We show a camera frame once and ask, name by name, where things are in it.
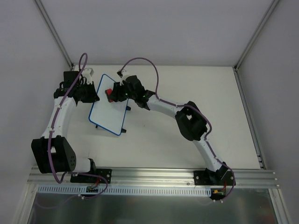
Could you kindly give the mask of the red black whiteboard eraser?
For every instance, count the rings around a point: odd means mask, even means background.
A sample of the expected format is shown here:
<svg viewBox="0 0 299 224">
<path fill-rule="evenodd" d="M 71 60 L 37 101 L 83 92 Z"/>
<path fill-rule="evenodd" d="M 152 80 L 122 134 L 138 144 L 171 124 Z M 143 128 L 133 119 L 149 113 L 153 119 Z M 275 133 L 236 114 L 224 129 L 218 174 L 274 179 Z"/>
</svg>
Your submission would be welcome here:
<svg viewBox="0 0 299 224">
<path fill-rule="evenodd" d="M 107 89 L 107 90 L 105 90 L 105 95 L 106 95 L 106 97 L 108 97 L 109 95 L 111 95 L 112 92 L 113 92 L 112 89 Z"/>
</svg>

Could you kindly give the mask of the blue framed whiteboard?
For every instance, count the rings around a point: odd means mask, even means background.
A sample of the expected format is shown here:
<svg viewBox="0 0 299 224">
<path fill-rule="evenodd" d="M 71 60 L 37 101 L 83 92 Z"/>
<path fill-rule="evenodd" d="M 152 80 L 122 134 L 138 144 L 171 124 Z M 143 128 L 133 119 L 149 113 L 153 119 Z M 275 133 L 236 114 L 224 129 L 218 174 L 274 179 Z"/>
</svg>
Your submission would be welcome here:
<svg viewBox="0 0 299 224">
<path fill-rule="evenodd" d="M 112 89 L 114 82 L 115 80 L 107 74 L 101 76 L 96 91 L 100 100 L 93 103 L 88 119 L 94 125 L 98 125 L 100 128 L 120 136 L 127 112 L 126 106 L 128 106 L 128 100 L 117 103 L 108 102 L 105 90 Z"/>
</svg>

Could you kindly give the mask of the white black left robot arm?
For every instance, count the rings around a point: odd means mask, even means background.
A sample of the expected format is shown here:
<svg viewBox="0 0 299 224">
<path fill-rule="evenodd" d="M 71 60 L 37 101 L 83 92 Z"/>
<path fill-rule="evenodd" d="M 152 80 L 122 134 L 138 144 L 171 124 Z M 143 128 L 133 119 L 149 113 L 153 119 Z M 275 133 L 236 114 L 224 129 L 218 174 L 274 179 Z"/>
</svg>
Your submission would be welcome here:
<svg viewBox="0 0 299 224">
<path fill-rule="evenodd" d="M 48 149 L 53 149 L 51 158 L 56 173 L 78 172 L 86 182 L 93 182 L 97 178 L 93 160 L 77 157 L 67 141 L 71 116 L 78 102 L 94 103 L 100 100 L 92 80 L 93 69 L 91 68 L 83 69 L 83 74 L 67 97 L 64 97 L 78 74 L 78 71 L 64 72 L 64 80 L 54 92 L 54 109 L 50 121 L 41 138 L 32 140 L 31 148 L 42 174 L 52 172 Z"/>
</svg>

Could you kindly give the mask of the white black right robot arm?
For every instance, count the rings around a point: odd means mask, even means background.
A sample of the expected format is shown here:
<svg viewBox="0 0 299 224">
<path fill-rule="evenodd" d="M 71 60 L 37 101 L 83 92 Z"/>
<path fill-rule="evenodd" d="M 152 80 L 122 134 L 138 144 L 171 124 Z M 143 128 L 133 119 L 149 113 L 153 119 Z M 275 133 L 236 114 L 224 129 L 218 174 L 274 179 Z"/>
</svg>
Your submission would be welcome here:
<svg viewBox="0 0 299 224">
<path fill-rule="evenodd" d="M 195 184 L 234 186 L 233 172 L 207 142 L 211 126 L 194 102 L 189 101 L 183 105 L 167 102 L 155 92 L 145 89 L 136 75 L 115 82 L 111 89 L 105 90 L 105 94 L 110 103 L 131 99 L 140 108 L 174 118 L 181 135 L 196 146 L 205 161 L 206 169 L 194 174 Z"/>
</svg>

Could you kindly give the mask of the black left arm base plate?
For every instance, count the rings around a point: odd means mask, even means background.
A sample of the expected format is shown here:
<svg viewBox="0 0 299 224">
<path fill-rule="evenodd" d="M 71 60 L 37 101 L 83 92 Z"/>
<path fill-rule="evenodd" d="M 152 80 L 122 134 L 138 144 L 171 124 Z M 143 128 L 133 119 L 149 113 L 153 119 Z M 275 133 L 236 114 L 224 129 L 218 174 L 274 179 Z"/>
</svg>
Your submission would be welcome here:
<svg viewBox="0 0 299 224">
<path fill-rule="evenodd" d="M 112 178 L 112 169 L 109 168 L 96 168 L 94 171 L 90 171 L 88 173 L 78 173 L 72 174 L 70 182 L 71 183 L 111 183 Z"/>
</svg>

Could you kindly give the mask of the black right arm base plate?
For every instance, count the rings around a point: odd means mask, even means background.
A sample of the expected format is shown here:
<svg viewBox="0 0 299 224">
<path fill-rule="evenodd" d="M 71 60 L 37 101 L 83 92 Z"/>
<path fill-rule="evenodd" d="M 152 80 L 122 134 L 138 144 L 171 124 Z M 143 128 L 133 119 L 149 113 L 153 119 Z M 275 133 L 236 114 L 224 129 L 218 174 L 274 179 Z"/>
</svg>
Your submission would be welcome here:
<svg viewBox="0 0 299 224">
<path fill-rule="evenodd" d="M 235 179 L 229 170 L 216 172 L 205 169 L 193 172 L 194 184 L 204 186 L 235 186 Z"/>
</svg>

